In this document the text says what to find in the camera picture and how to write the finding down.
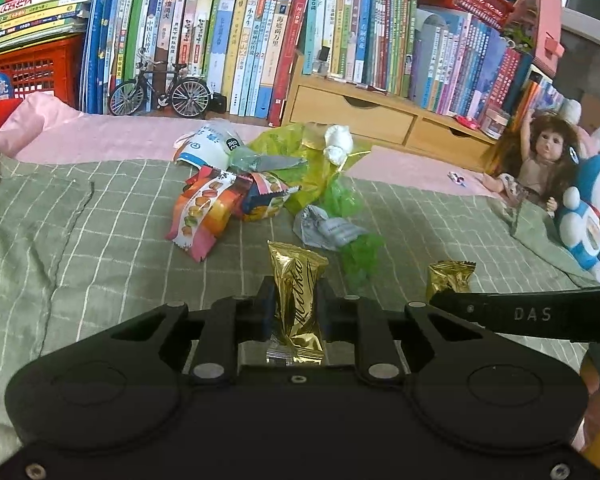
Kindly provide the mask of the gold candy wrapper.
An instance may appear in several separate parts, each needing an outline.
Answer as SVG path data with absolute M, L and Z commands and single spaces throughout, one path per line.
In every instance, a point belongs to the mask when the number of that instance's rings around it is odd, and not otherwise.
M 426 299 L 437 292 L 451 289 L 452 292 L 470 292 L 470 280 L 476 270 L 471 261 L 441 260 L 428 266 Z
M 317 319 L 315 286 L 329 265 L 327 258 L 293 244 L 268 241 L 278 292 L 277 340 L 298 364 L 321 364 L 323 339 Z

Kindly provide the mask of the white tissue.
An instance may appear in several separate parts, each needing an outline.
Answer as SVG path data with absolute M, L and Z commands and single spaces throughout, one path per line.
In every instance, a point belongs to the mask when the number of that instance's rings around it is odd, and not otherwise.
M 342 166 L 353 151 L 353 138 L 348 126 L 331 125 L 324 133 L 324 156 L 334 166 Z

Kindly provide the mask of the row of upright books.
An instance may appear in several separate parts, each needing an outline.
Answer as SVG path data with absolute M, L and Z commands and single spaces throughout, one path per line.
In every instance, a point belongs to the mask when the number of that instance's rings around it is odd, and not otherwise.
M 528 75 L 550 78 L 503 35 L 516 0 L 92 0 L 79 108 L 137 74 L 137 52 L 186 63 L 210 110 L 278 125 L 294 64 L 475 125 L 512 114 Z

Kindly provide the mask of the green plastic wrapper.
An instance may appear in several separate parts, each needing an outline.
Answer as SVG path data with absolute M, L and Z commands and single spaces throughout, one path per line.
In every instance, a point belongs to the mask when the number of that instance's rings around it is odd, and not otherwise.
M 327 238 L 337 247 L 346 283 L 350 290 L 362 290 L 377 271 L 378 252 L 384 239 L 362 226 L 368 207 L 347 178 L 332 179 L 320 206 L 327 214 Z

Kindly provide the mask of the blue Doraemon plush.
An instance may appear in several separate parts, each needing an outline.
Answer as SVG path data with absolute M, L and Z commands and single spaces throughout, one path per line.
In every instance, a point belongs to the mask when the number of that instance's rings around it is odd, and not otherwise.
M 580 129 L 572 185 L 562 194 L 556 228 L 559 239 L 579 266 L 600 283 L 600 127 Z

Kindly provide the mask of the grey crumpled wrapper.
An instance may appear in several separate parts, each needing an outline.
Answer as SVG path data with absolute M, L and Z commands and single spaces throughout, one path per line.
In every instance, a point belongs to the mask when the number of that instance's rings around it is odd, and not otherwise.
M 340 217 L 329 217 L 323 208 L 308 205 L 294 217 L 292 227 L 303 245 L 336 252 L 368 231 Z

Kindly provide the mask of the orange snack packet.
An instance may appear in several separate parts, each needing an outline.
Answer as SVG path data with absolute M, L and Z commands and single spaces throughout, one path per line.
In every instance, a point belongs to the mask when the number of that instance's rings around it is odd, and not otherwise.
M 230 218 L 247 222 L 272 218 L 300 190 L 299 185 L 286 185 L 270 172 L 234 174 L 203 166 L 185 182 L 166 238 L 201 262 Z

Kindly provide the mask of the long-haired doll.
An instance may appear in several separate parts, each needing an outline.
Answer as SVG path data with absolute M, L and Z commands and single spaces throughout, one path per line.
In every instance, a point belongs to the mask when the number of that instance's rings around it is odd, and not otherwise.
M 553 217 L 577 172 L 578 148 L 577 131 L 564 118 L 528 110 L 516 132 L 498 140 L 481 183 L 513 206 L 528 200 Z

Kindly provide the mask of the white blue snack bag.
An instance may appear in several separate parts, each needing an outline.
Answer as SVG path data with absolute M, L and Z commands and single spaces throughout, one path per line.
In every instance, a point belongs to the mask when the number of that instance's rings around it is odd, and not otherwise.
M 230 122 L 212 119 L 174 142 L 172 160 L 176 164 L 187 164 L 197 169 L 208 166 L 227 170 L 230 154 L 243 145 L 242 138 Z

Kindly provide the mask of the small wrapped candy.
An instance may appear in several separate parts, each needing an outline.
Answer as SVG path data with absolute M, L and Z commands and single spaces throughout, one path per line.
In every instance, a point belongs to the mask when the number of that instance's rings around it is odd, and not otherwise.
M 456 185 L 462 186 L 463 188 L 466 186 L 465 178 L 461 174 L 458 174 L 455 171 L 449 171 L 448 177 Z

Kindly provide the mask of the yellow green plastic bag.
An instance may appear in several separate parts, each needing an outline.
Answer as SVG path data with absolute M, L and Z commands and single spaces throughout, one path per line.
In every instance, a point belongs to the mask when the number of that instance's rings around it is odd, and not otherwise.
M 299 187 L 286 201 L 285 207 L 291 214 L 298 214 L 305 206 L 315 203 L 324 194 L 333 178 L 339 177 L 363 157 L 370 154 L 372 144 L 355 139 L 353 151 L 340 167 L 332 165 L 324 156 L 324 133 L 331 125 L 318 122 L 294 122 L 283 127 L 272 128 L 260 133 L 248 146 L 258 154 L 301 158 L 302 164 L 294 168 L 274 170 L 276 177 L 293 188 Z

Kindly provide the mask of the wooden drawer shelf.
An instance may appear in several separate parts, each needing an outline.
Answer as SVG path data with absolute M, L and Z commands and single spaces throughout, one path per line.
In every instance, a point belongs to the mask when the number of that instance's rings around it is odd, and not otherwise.
M 302 73 L 298 55 L 284 107 L 283 123 L 343 125 L 352 136 L 386 148 L 426 156 L 481 171 L 494 141 L 451 117 L 411 101 Z

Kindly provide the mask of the miniature bicycle model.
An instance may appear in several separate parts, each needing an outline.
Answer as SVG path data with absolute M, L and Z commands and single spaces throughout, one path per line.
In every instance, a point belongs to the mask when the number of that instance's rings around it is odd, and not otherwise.
M 181 118 L 198 118 L 210 110 L 213 94 L 208 84 L 192 76 L 186 63 L 153 60 L 144 48 L 136 56 L 137 74 L 117 84 L 108 98 L 111 115 L 135 115 L 148 104 L 158 110 L 170 108 Z

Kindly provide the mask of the pink blanket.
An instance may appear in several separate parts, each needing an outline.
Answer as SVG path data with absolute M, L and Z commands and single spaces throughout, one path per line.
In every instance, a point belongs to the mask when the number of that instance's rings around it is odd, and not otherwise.
M 111 117 L 84 114 L 50 94 L 27 96 L 0 127 L 0 152 L 23 162 L 78 164 L 119 159 L 170 160 L 173 144 L 185 133 L 196 131 L 198 119 L 170 117 Z M 448 177 L 455 171 L 466 186 Z M 372 148 L 370 154 L 347 171 L 352 178 L 411 186 L 453 195 L 490 192 L 481 177 L 446 162 L 401 153 L 391 148 Z

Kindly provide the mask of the pink toy house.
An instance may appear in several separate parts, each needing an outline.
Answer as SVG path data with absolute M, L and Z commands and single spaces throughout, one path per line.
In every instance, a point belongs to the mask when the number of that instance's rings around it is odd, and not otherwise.
M 562 36 L 562 0 L 516 0 L 503 28 L 521 52 L 529 53 L 533 64 L 553 78 L 565 48 Z

